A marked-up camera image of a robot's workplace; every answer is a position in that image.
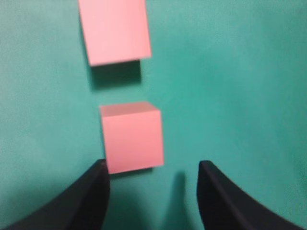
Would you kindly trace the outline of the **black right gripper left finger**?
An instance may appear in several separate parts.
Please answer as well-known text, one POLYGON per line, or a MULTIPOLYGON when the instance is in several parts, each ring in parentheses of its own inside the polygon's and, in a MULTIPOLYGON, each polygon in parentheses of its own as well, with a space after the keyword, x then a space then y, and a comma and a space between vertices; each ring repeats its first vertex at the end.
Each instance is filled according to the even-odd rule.
POLYGON ((8 230, 100 230, 110 198, 105 159, 97 160, 60 195, 8 230))

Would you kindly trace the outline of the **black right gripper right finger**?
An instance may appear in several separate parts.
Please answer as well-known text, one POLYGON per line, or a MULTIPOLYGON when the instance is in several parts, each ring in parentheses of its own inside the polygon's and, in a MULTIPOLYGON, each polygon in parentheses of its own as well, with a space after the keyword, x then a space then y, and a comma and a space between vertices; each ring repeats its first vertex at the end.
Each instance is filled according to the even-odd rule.
POLYGON ((207 230, 298 230, 300 227, 267 209, 211 161, 200 161, 197 202, 207 230))

